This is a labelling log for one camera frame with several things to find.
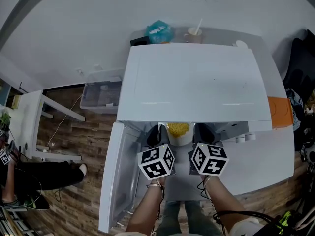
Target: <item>refrigerator door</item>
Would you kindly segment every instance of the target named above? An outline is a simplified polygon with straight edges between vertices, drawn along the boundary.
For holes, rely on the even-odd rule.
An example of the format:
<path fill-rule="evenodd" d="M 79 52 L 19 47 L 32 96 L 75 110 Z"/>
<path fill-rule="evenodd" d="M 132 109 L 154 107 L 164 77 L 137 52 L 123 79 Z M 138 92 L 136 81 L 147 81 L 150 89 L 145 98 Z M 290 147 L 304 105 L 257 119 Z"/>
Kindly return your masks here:
<path fill-rule="evenodd" d="M 98 229 L 108 233 L 133 206 L 139 178 L 140 132 L 115 122 L 107 150 Z"/>
<path fill-rule="evenodd" d="M 271 121 L 251 49 L 209 45 L 133 46 L 117 120 Z"/>

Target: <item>sneaker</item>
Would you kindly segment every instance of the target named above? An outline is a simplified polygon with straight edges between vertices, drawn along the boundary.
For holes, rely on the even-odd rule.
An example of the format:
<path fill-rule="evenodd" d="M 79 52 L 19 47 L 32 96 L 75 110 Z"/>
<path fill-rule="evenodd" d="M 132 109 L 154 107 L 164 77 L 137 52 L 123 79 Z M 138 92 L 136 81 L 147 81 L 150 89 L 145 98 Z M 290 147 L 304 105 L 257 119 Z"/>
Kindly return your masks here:
<path fill-rule="evenodd" d="M 81 164 L 79 169 L 82 171 L 83 176 L 85 177 L 85 175 L 87 174 L 87 171 L 88 171 L 86 164 Z"/>

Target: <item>white table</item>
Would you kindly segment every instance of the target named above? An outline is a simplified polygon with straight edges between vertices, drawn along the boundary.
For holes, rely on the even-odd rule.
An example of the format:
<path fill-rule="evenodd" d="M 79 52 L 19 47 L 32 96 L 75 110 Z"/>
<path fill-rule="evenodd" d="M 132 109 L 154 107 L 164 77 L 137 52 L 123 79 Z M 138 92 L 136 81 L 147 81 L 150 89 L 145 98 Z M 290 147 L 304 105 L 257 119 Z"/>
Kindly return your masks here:
<path fill-rule="evenodd" d="M 183 35 L 187 28 L 176 28 L 173 42 L 184 43 Z M 267 96 L 286 98 L 284 86 L 273 58 L 260 36 L 222 29 L 202 28 L 203 43 L 232 46 L 241 40 L 252 49 L 256 58 Z M 131 39 L 143 36 L 143 32 L 134 32 Z M 220 179 L 233 195 L 247 193 L 280 182 L 294 173 L 294 137 L 292 126 L 278 130 L 256 132 L 256 140 L 235 143 L 224 141 L 228 166 Z M 199 176 L 189 176 L 188 156 L 184 153 L 176 156 L 176 171 L 181 171 L 181 178 L 169 176 L 166 183 L 166 199 L 196 200 L 202 199 L 196 183 Z M 140 173 L 136 196 L 143 197 L 147 180 Z"/>
<path fill-rule="evenodd" d="M 65 108 L 59 103 L 49 99 L 43 95 L 42 90 L 27 93 L 21 95 L 18 109 L 8 109 L 11 116 L 10 131 L 12 133 L 10 134 L 9 141 L 14 138 L 16 146 L 21 146 L 21 152 L 30 159 L 34 156 L 57 160 L 81 160 L 81 156 L 79 155 L 46 153 L 36 150 L 36 147 L 40 147 L 36 146 L 36 142 L 41 115 L 48 118 L 53 117 L 52 115 L 42 111 L 44 103 L 75 119 L 85 121 L 84 116 L 81 116 L 72 110 Z"/>

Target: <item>white container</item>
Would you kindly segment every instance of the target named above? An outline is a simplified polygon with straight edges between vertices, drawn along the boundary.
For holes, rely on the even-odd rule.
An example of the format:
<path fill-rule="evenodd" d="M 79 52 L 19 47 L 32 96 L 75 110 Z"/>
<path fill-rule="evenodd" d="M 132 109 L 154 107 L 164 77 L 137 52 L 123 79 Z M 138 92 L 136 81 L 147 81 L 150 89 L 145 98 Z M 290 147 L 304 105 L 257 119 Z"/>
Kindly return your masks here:
<path fill-rule="evenodd" d="M 80 108 L 98 114 L 116 114 L 124 69 L 97 71 L 88 75 Z"/>

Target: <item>straw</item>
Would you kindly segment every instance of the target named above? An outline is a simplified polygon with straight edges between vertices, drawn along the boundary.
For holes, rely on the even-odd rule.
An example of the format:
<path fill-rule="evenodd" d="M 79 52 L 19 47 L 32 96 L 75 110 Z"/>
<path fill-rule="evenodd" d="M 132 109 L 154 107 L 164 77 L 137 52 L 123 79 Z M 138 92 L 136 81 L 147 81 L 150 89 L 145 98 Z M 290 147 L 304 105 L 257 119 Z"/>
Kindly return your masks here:
<path fill-rule="evenodd" d="M 196 29 L 195 35 L 197 35 L 197 33 L 198 33 L 198 31 L 199 31 L 199 28 L 200 28 L 201 22 L 202 22 L 202 19 L 200 19 L 200 22 L 199 22 L 198 27 L 197 27 L 197 29 Z"/>

